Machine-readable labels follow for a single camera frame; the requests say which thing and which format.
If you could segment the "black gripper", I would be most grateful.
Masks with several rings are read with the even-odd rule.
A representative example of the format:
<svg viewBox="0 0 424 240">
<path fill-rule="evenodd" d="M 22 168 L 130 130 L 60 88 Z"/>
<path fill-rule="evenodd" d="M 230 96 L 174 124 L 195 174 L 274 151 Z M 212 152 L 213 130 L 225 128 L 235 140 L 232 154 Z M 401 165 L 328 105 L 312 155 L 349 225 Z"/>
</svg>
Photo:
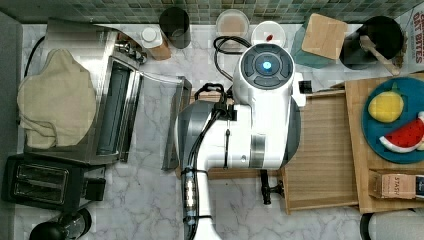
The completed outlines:
<svg viewBox="0 0 424 240">
<path fill-rule="evenodd" d="M 268 172 L 266 170 L 260 171 L 260 179 L 261 179 L 261 194 L 263 198 L 263 203 L 265 205 L 271 204 L 271 194 L 276 193 L 281 197 L 284 197 L 284 184 L 283 181 L 280 180 L 278 184 L 274 187 L 269 185 Z"/>
</svg>

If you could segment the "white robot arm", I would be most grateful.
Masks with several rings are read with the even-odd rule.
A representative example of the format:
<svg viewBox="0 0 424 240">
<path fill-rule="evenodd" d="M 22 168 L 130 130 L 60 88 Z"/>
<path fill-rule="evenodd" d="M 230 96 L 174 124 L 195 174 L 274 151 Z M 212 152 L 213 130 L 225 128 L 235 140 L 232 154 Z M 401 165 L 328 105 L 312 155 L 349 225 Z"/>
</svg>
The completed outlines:
<svg viewBox="0 0 424 240">
<path fill-rule="evenodd" d="M 220 240 L 211 216 L 209 169 L 279 169 L 295 155 L 301 116 L 294 86 L 291 55 L 275 44 L 256 44 L 237 62 L 232 104 L 222 85 L 206 84 L 203 89 L 219 92 L 220 99 L 196 99 L 178 114 L 184 240 Z"/>
</svg>

